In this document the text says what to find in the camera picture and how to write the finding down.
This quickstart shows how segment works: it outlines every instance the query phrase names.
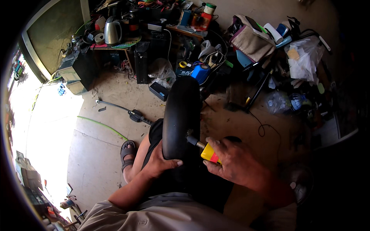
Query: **white jar with green lid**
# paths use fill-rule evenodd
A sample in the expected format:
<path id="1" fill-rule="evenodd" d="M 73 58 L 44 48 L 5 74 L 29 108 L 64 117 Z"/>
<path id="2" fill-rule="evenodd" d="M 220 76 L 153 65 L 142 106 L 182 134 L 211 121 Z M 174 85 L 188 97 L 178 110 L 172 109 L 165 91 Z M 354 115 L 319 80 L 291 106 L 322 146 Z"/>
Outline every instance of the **white jar with green lid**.
<path id="1" fill-rule="evenodd" d="M 204 7 L 204 13 L 213 15 L 213 13 L 215 12 L 216 7 L 217 6 L 215 4 L 206 3 L 206 6 Z"/>

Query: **blue battery pack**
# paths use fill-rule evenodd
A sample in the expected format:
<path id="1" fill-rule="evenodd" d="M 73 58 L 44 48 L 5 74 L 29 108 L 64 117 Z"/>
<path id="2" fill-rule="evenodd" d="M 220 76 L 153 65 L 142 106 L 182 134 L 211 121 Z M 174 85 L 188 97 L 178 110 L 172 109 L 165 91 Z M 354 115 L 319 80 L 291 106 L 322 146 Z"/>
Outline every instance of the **blue battery pack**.
<path id="1" fill-rule="evenodd" d="M 191 77 L 195 78 L 199 84 L 202 84 L 206 81 L 210 71 L 211 69 L 208 65 L 197 65 L 195 66 Z"/>

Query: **black shorts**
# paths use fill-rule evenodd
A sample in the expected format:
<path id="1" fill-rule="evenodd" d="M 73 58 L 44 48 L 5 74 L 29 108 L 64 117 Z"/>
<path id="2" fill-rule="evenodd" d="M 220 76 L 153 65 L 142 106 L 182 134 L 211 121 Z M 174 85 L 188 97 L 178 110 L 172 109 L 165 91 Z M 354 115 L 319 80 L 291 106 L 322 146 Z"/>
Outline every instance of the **black shorts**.
<path id="1" fill-rule="evenodd" d="M 163 119 L 158 119 L 149 130 L 150 146 L 144 159 L 142 168 L 147 164 L 154 148 L 162 139 Z M 150 196 L 164 193 L 180 192 L 189 193 L 201 204 L 205 204 L 219 212 L 223 212 L 225 205 L 234 183 L 227 181 L 219 176 L 209 173 L 207 167 L 203 164 L 203 159 L 199 156 L 198 167 L 189 169 L 191 175 L 190 181 L 179 183 L 174 178 L 176 169 L 166 170 L 158 179 L 156 179 L 147 193 L 144 200 Z"/>

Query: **foot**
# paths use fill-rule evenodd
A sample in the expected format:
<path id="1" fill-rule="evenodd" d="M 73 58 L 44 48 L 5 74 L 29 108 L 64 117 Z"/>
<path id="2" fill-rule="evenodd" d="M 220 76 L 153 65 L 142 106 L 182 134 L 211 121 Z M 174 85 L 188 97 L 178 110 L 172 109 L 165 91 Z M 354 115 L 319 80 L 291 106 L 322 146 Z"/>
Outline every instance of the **foot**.
<path id="1" fill-rule="evenodd" d="M 135 156 L 132 155 L 132 154 L 129 154 L 129 155 L 126 155 L 123 158 L 123 160 L 128 160 L 128 159 L 133 159 L 133 158 L 135 158 Z M 130 176 L 132 166 L 133 165 L 131 164 L 131 165 L 127 166 L 126 168 L 124 168 L 124 170 L 123 170 L 123 179 L 126 181 L 126 183 L 129 183 L 132 180 L 132 178 Z"/>

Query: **gray shirt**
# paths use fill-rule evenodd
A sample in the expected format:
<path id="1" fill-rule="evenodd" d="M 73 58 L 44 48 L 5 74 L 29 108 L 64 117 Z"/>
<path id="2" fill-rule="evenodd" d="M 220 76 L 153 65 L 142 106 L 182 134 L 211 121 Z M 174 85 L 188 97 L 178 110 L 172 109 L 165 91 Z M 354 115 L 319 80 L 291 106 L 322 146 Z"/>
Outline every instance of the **gray shirt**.
<path id="1" fill-rule="evenodd" d="M 135 211 L 124 211 L 109 201 L 97 203 L 79 231 L 115 230 L 252 230 L 208 206 L 195 202 L 185 193 L 166 193 L 140 204 Z M 268 230 L 295 230 L 297 205 L 267 212 Z"/>

